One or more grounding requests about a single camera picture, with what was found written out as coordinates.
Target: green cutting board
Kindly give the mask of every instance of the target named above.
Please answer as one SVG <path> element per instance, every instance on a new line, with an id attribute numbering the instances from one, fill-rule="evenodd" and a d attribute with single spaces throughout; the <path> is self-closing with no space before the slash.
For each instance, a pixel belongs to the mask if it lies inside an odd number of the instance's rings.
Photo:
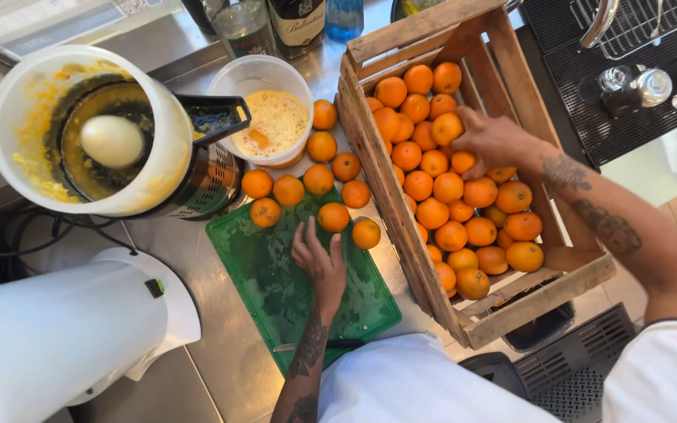
<path id="1" fill-rule="evenodd" d="M 283 375 L 295 351 L 273 352 L 273 349 L 299 342 L 315 295 L 310 275 L 291 257 L 292 237 L 299 222 L 317 216 L 320 207 L 328 202 L 341 202 L 335 188 L 323 196 L 306 193 L 296 206 L 282 206 L 278 223 L 268 228 L 258 227 L 250 220 L 252 203 L 205 227 Z M 352 226 L 353 222 L 342 231 L 347 287 L 329 340 L 369 341 L 401 321 L 399 307 L 370 253 L 360 250 L 351 240 Z M 317 227 L 317 237 L 327 251 L 332 235 Z M 324 368 L 345 352 L 347 350 L 327 350 Z"/>

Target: white bucket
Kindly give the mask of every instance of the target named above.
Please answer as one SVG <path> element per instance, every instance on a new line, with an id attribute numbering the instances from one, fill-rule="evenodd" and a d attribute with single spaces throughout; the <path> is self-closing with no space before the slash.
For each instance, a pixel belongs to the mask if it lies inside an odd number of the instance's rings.
<path id="1" fill-rule="evenodd" d="M 264 54 L 242 56 L 227 63 L 218 71 L 216 77 L 211 82 L 211 86 L 208 88 L 208 94 L 210 96 L 246 97 L 253 92 L 262 90 L 288 92 L 302 103 L 305 110 L 309 111 L 310 120 L 305 133 L 302 134 L 302 138 L 286 151 L 269 157 L 253 157 L 242 153 L 234 145 L 234 141 L 230 136 L 220 140 L 218 143 L 235 156 L 248 160 L 253 164 L 279 168 L 302 158 L 307 138 L 310 136 L 312 119 L 315 116 L 312 107 L 312 94 L 302 75 L 296 72 L 296 69 L 289 63 L 277 57 L 266 56 Z"/>
<path id="2" fill-rule="evenodd" d="M 72 86 L 112 73 L 131 75 L 145 91 L 154 113 L 153 148 L 138 176 L 118 193 L 94 202 L 69 198 L 67 187 L 61 188 L 51 174 L 43 134 L 51 127 L 54 106 Z M 24 197 L 58 212 L 130 216 L 159 205 L 184 178 L 193 133 L 189 116 L 171 92 L 123 57 L 98 47 L 64 45 L 35 52 L 0 84 L 0 172 Z"/>

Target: person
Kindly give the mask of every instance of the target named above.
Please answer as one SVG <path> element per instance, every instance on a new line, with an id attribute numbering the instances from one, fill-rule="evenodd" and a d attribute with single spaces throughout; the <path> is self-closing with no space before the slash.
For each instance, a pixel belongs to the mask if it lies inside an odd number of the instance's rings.
<path id="1" fill-rule="evenodd" d="M 677 421 L 677 225 L 640 197 L 537 139 L 506 117 L 466 107 L 466 132 L 451 144 L 478 161 L 463 178 L 515 166 L 539 175 L 642 284 L 645 328 L 605 380 L 603 421 Z M 558 421 L 449 359 L 435 335 L 370 342 L 322 374 L 331 321 L 346 286 L 339 248 L 315 238 L 311 217 L 294 234 L 292 256 L 314 280 L 315 301 L 271 421 Z"/>

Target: dish rack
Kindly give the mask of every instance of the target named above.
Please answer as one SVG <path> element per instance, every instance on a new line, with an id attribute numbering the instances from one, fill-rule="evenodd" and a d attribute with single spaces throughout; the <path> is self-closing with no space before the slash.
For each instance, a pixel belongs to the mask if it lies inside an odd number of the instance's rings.
<path id="1" fill-rule="evenodd" d="M 572 0 L 571 12 L 582 29 L 593 22 L 601 0 Z M 600 50 L 610 60 L 620 60 L 664 35 L 677 31 L 677 0 L 616 0 L 617 12 L 600 38 Z M 663 2 L 659 32 L 657 2 Z"/>

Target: blue bottle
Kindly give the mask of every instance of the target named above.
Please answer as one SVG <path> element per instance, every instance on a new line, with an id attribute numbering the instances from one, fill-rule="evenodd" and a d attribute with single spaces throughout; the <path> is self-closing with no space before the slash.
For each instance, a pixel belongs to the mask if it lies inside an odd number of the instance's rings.
<path id="1" fill-rule="evenodd" d="M 345 43 L 362 34 L 365 9 L 362 0 L 326 0 L 326 36 Z"/>

